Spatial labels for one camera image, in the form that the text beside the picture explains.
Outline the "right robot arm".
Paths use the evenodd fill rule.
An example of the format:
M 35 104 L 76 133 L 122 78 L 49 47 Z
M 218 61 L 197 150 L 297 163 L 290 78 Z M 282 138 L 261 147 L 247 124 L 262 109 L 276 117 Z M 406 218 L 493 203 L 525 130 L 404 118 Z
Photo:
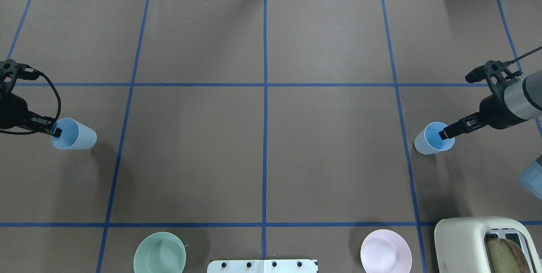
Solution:
M 440 139 L 451 139 L 485 126 L 505 130 L 541 116 L 542 71 L 536 71 L 508 86 L 495 87 L 493 95 L 480 102 L 478 112 L 445 127 L 439 132 Z

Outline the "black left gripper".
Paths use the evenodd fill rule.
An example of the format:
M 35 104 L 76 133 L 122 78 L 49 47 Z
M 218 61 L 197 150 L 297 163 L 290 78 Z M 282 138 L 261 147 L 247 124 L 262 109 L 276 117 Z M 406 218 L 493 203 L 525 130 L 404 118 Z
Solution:
M 29 111 L 27 102 L 12 93 L 1 95 L 0 128 L 9 135 L 43 133 L 60 138 L 63 130 L 56 127 L 57 120 Z

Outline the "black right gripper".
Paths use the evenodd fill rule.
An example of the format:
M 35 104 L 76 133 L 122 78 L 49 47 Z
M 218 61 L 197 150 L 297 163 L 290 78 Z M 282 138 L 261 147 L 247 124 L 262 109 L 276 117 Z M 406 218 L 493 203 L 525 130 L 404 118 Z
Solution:
M 457 123 L 459 124 L 458 130 L 455 127 L 445 127 L 439 132 L 441 140 L 453 139 L 485 126 L 496 130 L 505 130 L 515 125 L 515 117 L 507 109 L 504 101 L 491 95 L 480 102 L 478 112 L 463 117 Z

